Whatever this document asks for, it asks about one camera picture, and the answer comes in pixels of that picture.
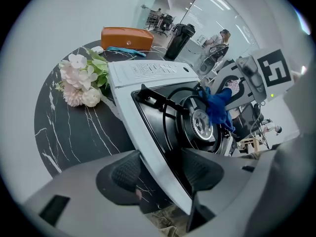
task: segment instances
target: orange box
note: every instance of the orange box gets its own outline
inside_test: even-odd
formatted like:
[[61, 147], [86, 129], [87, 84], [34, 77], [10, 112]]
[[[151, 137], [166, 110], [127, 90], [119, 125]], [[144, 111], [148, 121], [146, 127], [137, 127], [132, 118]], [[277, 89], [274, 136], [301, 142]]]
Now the orange box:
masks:
[[150, 50], [154, 35], [147, 30], [127, 27], [103, 27], [101, 46], [124, 47], [136, 50]]

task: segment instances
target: black round table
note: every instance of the black round table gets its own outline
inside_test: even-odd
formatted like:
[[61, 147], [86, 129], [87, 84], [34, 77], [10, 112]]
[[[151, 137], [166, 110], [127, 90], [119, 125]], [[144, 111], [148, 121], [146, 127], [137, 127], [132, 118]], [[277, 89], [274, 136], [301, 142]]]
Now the black round table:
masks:
[[[97, 40], [84, 47], [100, 45], [101, 41]], [[162, 60], [165, 51], [164, 47], [153, 44], [151, 51], [144, 52], [146, 57], [107, 50], [101, 55], [109, 62]], [[82, 47], [72, 53], [91, 59]], [[39, 154], [52, 177], [74, 165], [135, 149], [120, 120], [110, 87], [102, 90], [104, 97], [94, 108], [71, 107], [64, 101], [62, 92], [55, 89], [60, 81], [60, 70], [56, 66], [41, 88], [34, 117]], [[157, 211], [172, 203], [144, 165], [137, 187], [142, 192], [140, 207], [143, 213]]]

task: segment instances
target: stove burner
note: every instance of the stove burner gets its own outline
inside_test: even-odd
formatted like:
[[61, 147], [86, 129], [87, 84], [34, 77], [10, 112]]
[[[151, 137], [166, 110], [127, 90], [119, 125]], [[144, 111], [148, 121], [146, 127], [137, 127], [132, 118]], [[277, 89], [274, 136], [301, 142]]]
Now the stove burner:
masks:
[[191, 126], [198, 139], [207, 141], [212, 137], [213, 127], [209, 125], [208, 115], [201, 109], [191, 114]]

